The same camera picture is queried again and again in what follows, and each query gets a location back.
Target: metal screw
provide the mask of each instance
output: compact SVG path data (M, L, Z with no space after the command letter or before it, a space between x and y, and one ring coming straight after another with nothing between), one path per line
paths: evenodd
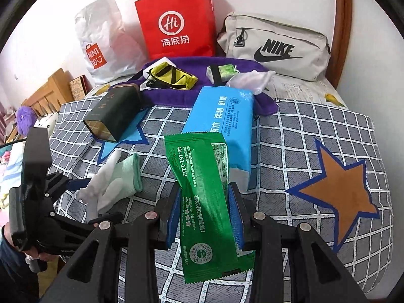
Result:
M145 218L147 220L154 220L157 217L157 213L155 211L149 211L145 214Z
M310 231L312 229L312 226L306 222L303 222L299 225L300 229L303 231Z
M101 230L106 230L111 226L109 221L102 221L99 225Z
M255 212L254 213L254 218L256 220L263 220L265 218L265 214L262 212Z

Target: purple fluffy toy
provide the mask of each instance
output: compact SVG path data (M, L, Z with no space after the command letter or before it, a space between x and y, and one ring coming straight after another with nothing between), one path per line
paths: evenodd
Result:
M17 131L23 137L28 135L30 128L35 125L38 117L31 107L22 106L17 110Z

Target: nike swoosh logo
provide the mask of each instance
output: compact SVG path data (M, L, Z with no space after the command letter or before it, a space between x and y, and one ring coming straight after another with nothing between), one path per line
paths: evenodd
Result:
M254 59L258 62L270 62L276 60L303 58L303 57L291 57L291 56L263 56L261 53L261 49L262 47L260 47L254 54Z

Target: dark green box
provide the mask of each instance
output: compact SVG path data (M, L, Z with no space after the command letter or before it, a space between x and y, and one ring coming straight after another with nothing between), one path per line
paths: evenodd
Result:
M141 108L140 90L136 84L117 85L84 116L83 122L94 137L119 142Z

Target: plaid blanket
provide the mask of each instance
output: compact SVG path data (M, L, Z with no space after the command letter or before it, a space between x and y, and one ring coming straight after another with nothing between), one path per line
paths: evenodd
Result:
M61 171L75 179L96 173L100 144L90 136L82 118L100 97L62 106L56 130L50 139L51 172ZM314 138L345 165L366 161L367 187L380 218L359 218L338 257L364 292L381 280L391 260L393 214L385 169L369 117L330 106L282 100L280 111L253 122L252 172L247 197L259 211L278 222L296 226L310 223L323 239L333 245L335 214L286 192L290 187L321 173ZM121 211L124 221L151 210L166 197L175 182L165 157L164 135L180 133L190 109L153 107L141 124L149 145L122 144L122 159L137 153L141 159L144 190L119 201L111 209ZM59 214L85 220L86 206L66 192L56 204ZM181 265L179 231L169 251L156 251L156 273L161 302L248 302L252 270L197 284L185 284ZM284 301L290 298L288 252L283 250ZM126 250L119 277L119 298L124 302Z

